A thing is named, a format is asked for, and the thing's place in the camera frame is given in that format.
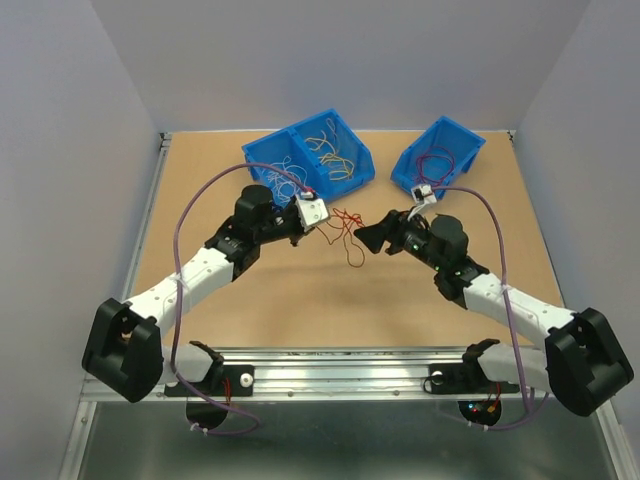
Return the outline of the aluminium mounting rail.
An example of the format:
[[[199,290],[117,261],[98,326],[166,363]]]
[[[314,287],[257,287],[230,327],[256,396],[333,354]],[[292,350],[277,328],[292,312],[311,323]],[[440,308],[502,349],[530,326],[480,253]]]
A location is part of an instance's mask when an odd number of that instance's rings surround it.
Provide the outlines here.
[[[466,351],[227,350],[217,353],[223,358],[223,366],[250,364],[255,367],[253,395],[239,398],[250,401],[383,399],[390,395],[416,398],[421,394],[462,399],[486,395],[434,395],[422,390],[429,366],[463,363]],[[177,381],[156,385],[142,400],[181,398],[189,394]]]

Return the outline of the small blue bin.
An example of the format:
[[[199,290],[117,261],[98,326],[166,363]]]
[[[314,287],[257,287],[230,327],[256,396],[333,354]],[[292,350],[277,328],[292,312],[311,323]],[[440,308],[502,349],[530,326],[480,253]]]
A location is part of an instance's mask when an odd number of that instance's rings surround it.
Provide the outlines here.
[[[473,165],[486,140],[447,116],[441,116],[400,155],[391,181],[411,194],[414,186],[450,186]]]

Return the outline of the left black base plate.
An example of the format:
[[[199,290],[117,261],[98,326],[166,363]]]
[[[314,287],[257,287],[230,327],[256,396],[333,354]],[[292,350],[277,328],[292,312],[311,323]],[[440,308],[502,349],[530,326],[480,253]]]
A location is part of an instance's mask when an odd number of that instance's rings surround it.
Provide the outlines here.
[[[210,397],[241,398],[253,395],[255,367],[250,364],[227,364],[215,373],[208,373],[193,385]]]

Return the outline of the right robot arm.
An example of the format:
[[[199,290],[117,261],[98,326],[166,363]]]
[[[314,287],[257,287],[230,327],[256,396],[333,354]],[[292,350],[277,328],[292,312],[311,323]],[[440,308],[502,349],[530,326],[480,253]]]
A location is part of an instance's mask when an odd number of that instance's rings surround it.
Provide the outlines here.
[[[355,236],[374,254],[411,255],[434,270],[434,283],[446,300],[531,342],[521,348],[487,339],[468,347],[460,366],[466,387],[526,386],[587,417],[633,381],[631,363],[601,312],[554,306],[509,286],[471,258],[457,218],[439,215],[427,221],[392,210],[380,222],[357,229]]]

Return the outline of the left aluminium side rail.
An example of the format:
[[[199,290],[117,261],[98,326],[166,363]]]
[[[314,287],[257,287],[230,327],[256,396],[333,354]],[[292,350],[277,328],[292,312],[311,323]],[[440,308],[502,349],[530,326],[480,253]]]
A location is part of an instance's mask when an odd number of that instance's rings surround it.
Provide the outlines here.
[[[163,169],[168,157],[173,134],[170,132],[161,132],[159,134],[160,143],[157,160],[153,170],[151,186],[145,206],[143,208],[142,220],[138,229],[137,237],[134,243],[133,253],[126,272],[123,288],[117,298],[127,298],[135,286],[140,259],[144,248],[149,224],[152,217],[152,210],[157,197]],[[97,402],[84,399],[84,390],[87,383],[91,383],[94,377],[85,374],[81,384],[80,398],[76,415],[72,424],[72,429],[67,444],[66,452],[62,461],[59,479],[78,479],[83,462],[84,453],[86,451],[87,442],[91,433],[92,423],[95,416]]]

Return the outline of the right aluminium side rail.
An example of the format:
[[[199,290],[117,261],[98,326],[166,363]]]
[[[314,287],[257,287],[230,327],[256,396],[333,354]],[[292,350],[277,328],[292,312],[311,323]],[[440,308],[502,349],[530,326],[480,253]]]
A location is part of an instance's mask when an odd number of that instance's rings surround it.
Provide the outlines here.
[[[514,146],[565,303],[610,321],[631,365],[639,294],[639,162],[619,140],[520,127]]]

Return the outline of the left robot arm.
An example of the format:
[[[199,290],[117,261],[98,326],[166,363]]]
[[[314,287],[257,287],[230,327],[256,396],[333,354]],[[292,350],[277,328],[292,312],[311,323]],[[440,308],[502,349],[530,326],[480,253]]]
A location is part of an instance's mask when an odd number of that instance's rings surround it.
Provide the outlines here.
[[[125,301],[109,298],[100,304],[82,368],[131,403],[158,384],[181,379],[199,393],[215,392],[222,384],[222,356],[197,341],[168,348],[163,338],[178,332],[194,306],[245,273],[262,245],[297,244],[327,218],[324,201],[314,193],[299,193],[278,207],[269,188],[244,188],[233,214],[176,272]]]

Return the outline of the large divided blue bin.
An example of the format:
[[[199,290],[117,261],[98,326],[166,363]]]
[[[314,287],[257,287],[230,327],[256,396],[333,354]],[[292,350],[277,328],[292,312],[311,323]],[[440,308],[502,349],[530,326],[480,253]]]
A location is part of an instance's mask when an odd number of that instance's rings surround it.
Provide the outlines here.
[[[375,177],[372,155],[334,109],[242,147],[252,178],[269,187],[281,206],[313,189],[326,203],[348,195]]]

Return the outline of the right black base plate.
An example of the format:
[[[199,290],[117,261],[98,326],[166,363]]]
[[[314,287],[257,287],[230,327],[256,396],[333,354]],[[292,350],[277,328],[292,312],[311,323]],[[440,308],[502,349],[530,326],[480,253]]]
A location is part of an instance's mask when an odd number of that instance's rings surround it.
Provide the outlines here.
[[[421,387],[424,392],[434,395],[520,392],[519,386],[491,381],[479,366],[465,363],[440,363],[429,366]]]

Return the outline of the aluminium side rail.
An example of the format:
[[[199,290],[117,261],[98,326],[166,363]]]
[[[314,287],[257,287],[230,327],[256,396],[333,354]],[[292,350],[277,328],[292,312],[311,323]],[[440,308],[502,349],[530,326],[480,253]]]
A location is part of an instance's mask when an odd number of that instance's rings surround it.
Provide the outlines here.
[[[514,146],[565,303],[610,321],[631,365],[639,294],[639,162],[619,140],[520,127]]]
[[[152,217],[152,210],[157,197],[163,169],[168,157],[173,134],[170,132],[161,132],[159,134],[160,143],[157,160],[153,170],[151,186],[145,206],[143,208],[142,220],[138,229],[137,237],[134,243],[133,253],[126,272],[123,288],[117,298],[127,298],[135,286],[140,259],[144,248],[149,224]],[[94,377],[85,374],[81,384],[80,398],[76,415],[72,424],[72,429],[67,444],[66,452],[62,461],[59,479],[78,479],[83,462],[84,453],[86,451],[87,442],[91,433],[92,423],[95,416],[97,402],[84,399],[84,390],[87,383],[91,383]]]

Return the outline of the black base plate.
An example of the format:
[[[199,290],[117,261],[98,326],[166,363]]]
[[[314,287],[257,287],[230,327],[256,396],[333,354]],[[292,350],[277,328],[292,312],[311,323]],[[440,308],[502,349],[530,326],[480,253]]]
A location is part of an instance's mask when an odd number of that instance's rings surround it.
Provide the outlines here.
[[[424,392],[434,395],[520,392],[519,386],[491,381],[479,366],[465,363],[440,363],[429,366],[421,387]]]
[[[208,373],[193,385],[210,397],[241,398],[253,395],[255,367],[250,364],[227,364],[215,373]]]

